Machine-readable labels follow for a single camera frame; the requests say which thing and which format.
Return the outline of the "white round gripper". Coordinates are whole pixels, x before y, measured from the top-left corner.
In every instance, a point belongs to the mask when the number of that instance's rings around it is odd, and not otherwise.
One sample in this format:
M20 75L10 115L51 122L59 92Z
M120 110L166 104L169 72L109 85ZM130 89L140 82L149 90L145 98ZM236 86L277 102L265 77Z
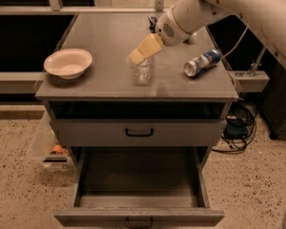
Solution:
M142 63L145 58L149 58L158 53L163 48L163 43L167 47L173 47L186 41L190 35L179 28L176 24L172 10L167 10L157 20L155 32L147 35L127 58L130 66Z

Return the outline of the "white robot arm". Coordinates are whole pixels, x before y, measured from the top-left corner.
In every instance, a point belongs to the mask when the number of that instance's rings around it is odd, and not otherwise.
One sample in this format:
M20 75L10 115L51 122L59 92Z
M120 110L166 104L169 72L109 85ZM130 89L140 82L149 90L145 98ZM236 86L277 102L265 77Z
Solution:
M286 70L286 0L178 0L158 18L155 33L128 60L138 65L229 14L239 18Z

